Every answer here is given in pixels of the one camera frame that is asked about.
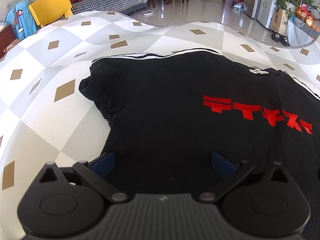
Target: shiny floor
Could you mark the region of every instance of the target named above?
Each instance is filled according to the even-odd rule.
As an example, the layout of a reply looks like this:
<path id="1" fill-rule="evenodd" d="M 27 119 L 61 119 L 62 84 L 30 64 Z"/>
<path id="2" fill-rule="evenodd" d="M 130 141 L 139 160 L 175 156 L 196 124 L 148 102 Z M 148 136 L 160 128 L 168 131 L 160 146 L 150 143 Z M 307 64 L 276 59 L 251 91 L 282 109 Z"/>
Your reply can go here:
<path id="1" fill-rule="evenodd" d="M 271 30 L 266 29 L 258 21 L 251 19 L 245 13 L 231 8 L 231 0 L 189 0 L 182 3 L 181 0 L 173 0 L 165 5 L 163 0 L 156 0 L 156 8 L 152 7 L 151 0 L 148 7 L 129 14 L 130 17 L 147 24 L 165 27 L 196 21 L 209 21 L 222 23 L 243 34 L 274 47 L 284 47 L 280 42 L 271 39 Z M 144 16 L 143 11 L 154 10 L 154 14 Z"/>

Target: plastic chair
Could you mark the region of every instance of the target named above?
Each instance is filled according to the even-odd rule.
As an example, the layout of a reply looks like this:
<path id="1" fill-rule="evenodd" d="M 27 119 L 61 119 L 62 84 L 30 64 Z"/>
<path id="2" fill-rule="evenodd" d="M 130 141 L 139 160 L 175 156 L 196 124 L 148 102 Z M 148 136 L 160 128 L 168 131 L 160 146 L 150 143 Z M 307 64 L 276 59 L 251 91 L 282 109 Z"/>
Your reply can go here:
<path id="1" fill-rule="evenodd" d="M 70 0 L 37 0 L 29 5 L 29 10 L 41 28 L 58 20 L 62 15 L 72 15 Z"/>

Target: red katakana letter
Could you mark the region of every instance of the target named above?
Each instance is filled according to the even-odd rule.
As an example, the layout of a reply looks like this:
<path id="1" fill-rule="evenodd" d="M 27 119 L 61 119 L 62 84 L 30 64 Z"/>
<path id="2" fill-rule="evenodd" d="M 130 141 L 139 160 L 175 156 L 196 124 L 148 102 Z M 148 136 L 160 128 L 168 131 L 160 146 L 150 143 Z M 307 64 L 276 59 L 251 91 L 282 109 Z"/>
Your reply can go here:
<path id="1" fill-rule="evenodd" d="M 264 113 L 262 113 L 262 116 L 264 118 L 268 119 L 269 124 L 271 126 L 276 126 L 276 122 L 284 120 L 282 115 L 281 116 L 277 116 L 278 114 L 280 114 L 279 110 L 268 110 L 266 108 L 263 108 L 263 110 L 264 110 Z"/>
<path id="2" fill-rule="evenodd" d="M 240 103 L 233 103 L 233 109 L 242 111 L 244 119 L 253 120 L 252 112 L 261 111 L 261 107 L 257 105 L 243 105 Z"/>
<path id="3" fill-rule="evenodd" d="M 289 121 L 287 123 L 287 126 L 289 126 L 291 128 L 295 127 L 299 132 L 302 132 L 299 124 L 297 123 L 298 116 L 296 114 L 291 114 L 286 111 L 283 111 L 283 113 L 285 116 L 289 117 Z"/>
<path id="4" fill-rule="evenodd" d="M 307 123 L 305 121 L 301 121 L 300 120 L 300 125 L 306 129 L 308 134 L 312 134 L 312 132 L 310 131 L 310 130 L 312 130 L 312 124 L 311 123 Z"/>
<path id="5" fill-rule="evenodd" d="M 231 110 L 231 105 L 225 105 L 225 104 L 231 104 L 231 98 L 212 98 L 208 96 L 203 96 L 203 99 L 204 99 L 203 100 L 204 106 L 211 107 L 212 112 L 221 114 L 222 110 Z"/>

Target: black slipper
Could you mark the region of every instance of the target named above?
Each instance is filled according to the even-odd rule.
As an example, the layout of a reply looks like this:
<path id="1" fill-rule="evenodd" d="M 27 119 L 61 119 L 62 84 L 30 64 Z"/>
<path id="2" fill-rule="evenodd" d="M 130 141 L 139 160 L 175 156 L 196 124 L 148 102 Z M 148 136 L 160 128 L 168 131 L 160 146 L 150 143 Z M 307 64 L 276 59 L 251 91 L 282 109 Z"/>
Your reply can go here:
<path id="1" fill-rule="evenodd" d="M 288 38 L 286 36 L 280 35 L 280 42 L 283 46 L 290 47 Z"/>
<path id="2" fill-rule="evenodd" d="M 280 34 L 279 34 L 279 33 L 273 33 L 273 34 L 271 35 L 271 39 L 273 39 L 273 40 L 276 41 L 276 42 L 279 42 Z"/>

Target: blue gripper pad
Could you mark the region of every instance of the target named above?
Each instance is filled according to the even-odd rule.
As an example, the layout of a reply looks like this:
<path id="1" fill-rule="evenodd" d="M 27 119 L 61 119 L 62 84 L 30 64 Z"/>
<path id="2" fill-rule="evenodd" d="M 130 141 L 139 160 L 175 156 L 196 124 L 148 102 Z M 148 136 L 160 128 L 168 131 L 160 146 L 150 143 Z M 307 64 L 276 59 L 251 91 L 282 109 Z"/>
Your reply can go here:
<path id="1" fill-rule="evenodd" d="M 232 164 L 217 152 L 213 152 L 211 155 L 211 165 L 222 178 L 228 177 L 237 169 L 237 165 Z"/>
<path id="2" fill-rule="evenodd" d="M 99 177 L 105 178 L 115 167 L 115 154 L 109 153 L 105 156 L 97 158 L 97 161 L 93 161 L 91 170 Z"/>

